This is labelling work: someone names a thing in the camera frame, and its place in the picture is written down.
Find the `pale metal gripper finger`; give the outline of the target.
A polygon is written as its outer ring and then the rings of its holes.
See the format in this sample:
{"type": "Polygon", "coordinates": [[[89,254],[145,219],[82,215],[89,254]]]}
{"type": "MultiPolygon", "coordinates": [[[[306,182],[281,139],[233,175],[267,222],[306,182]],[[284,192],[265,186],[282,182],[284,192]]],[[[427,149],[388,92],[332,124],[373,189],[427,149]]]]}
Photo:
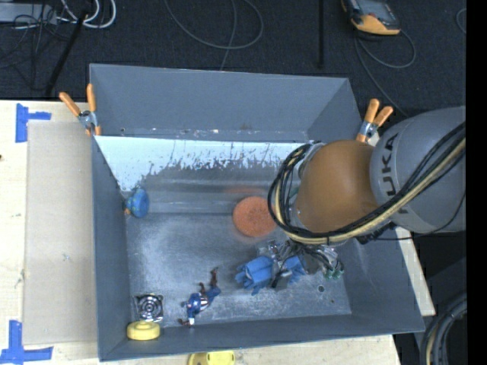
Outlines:
{"type": "Polygon", "coordinates": [[[293,272],[290,269],[279,270],[272,280],[271,288],[279,291],[288,287],[289,282],[293,278],[293,272]]]}
{"type": "Polygon", "coordinates": [[[281,246],[274,240],[265,241],[259,246],[259,254],[269,259],[280,259],[281,246]]]}

